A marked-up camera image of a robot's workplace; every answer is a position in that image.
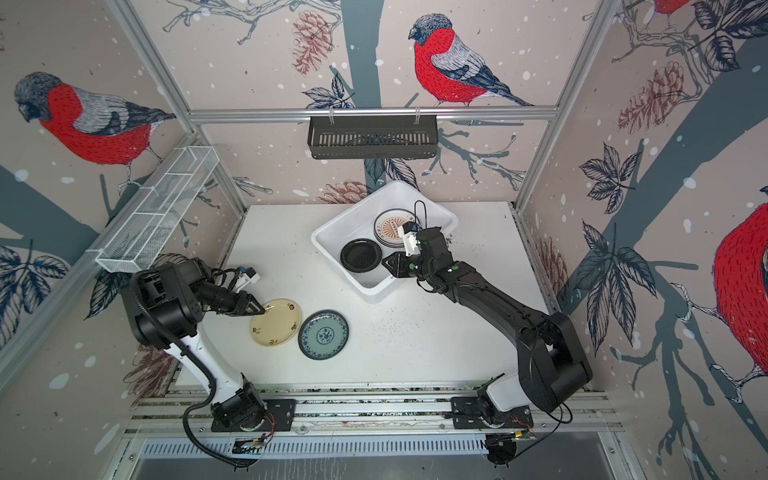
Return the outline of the black plate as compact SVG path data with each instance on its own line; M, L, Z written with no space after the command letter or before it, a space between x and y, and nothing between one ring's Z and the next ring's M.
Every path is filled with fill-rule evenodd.
M339 261L352 273L367 273L377 268L382 261L380 245L367 238L351 240L342 248Z

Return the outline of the yellow plate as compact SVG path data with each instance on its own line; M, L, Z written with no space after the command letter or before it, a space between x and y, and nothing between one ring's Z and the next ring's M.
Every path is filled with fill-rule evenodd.
M264 305L265 313L255 315L248 328L253 341L273 347L288 342L299 330L302 313L299 305L290 299L279 298Z

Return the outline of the orange sunburst plate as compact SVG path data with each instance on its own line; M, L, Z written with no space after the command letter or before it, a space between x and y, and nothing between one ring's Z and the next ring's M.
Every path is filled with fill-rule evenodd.
M398 227L408 221L416 221L416 217L408 210L400 208L385 210L374 221L373 232L376 240L388 248L402 248L403 241Z

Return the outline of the white plastic bin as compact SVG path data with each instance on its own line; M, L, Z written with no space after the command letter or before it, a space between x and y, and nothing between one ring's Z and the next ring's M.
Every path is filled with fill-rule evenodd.
M368 304L381 302L401 281L381 265L368 272L352 272L341 262L343 247L353 240L376 242L384 257L403 249L398 227L413 219L419 208L419 220L429 227L439 227L447 235L459 225L458 217L404 181L394 181L357 202L318 227L311 241L332 269L349 283Z

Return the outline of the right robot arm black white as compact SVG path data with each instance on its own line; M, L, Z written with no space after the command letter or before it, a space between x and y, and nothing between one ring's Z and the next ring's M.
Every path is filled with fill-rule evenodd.
M593 378L573 322L561 312L546 314L507 295L474 267L453 258L438 227L407 222L398 228L404 249L382 260L396 278L414 278L423 290L439 294L478 314L513 345L518 370L486 382L468 420L501 425L510 413L534 406L550 415L569 411L566 401Z

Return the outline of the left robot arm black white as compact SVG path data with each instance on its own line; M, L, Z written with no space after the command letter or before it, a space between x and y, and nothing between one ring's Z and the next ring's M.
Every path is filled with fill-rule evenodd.
M210 342L201 327L208 313L254 317L265 307L244 290L252 268L211 268L199 258L164 263L131 276L121 291L136 340L179 360L210 396L204 402L218 431L255 430L268 408L254 385Z

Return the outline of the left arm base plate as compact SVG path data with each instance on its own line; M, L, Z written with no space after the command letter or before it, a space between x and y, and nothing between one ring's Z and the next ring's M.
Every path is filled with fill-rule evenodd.
M297 402L295 399L266 399L263 406L251 412L238 414L228 425L214 419L211 430L216 433L288 432L291 430Z

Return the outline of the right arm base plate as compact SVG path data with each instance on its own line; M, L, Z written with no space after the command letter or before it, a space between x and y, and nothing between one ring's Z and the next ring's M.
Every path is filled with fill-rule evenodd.
M450 409L444 415L457 430L533 428L528 406L516 407L507 412L499 411L489 400L479 397L452 397Z

